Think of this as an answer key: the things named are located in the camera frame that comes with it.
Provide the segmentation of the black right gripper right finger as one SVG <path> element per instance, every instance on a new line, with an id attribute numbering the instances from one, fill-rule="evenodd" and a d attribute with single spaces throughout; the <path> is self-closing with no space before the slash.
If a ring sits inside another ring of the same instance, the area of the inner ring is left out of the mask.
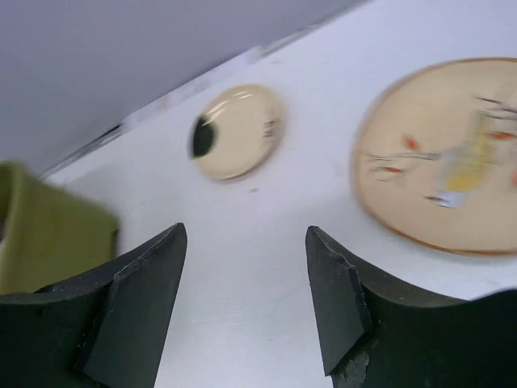
<path id="1" fill-rule="evenodd" d="M 334 386 L 515 386 L 513 289 L 472 301 L 434 293 L 316 226 L 305 248 L 324 372 Z"/>

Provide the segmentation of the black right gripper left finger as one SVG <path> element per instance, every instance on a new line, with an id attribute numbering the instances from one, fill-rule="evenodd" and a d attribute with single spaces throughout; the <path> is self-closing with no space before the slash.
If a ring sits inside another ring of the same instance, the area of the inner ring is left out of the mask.
<path id="1" fill-rule="evenodd" d="M 2 296 L 2 386 L 153 386 L 186 251 L 178 223 L 87 272 Z"/>

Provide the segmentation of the tan bird pattern plate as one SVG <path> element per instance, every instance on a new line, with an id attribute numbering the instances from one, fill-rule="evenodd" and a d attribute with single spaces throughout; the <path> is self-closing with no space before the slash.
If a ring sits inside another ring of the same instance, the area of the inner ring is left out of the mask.
<path id="1" fill-rule="evenodd" d="M 359 127 L 353 188 L 387 229 L 458 255 L 516 251 L 516 61 L 430 65 L 389 86 Z"/>

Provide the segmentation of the small cream plate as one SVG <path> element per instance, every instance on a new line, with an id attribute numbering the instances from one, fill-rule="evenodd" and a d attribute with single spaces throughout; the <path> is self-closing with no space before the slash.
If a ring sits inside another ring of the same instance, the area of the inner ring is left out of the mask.
<path id="1" fill-rule="evenodd" d="M 278 93 L 257 83 L 221 92 L 191 128 L 189 157 L 214 180 L 235 179 L 266 162 L 284 137 L 286 111 Z"/>

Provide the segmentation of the green plastic bin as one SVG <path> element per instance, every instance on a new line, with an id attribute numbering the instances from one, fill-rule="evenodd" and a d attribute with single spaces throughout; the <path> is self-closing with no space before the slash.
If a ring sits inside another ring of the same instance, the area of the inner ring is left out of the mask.
<path id="1" fill-rule="evenodd" d="M 102 206 L 2 162 L 3 294 L 32 293 L 114 259 L 118 229 Z"/>

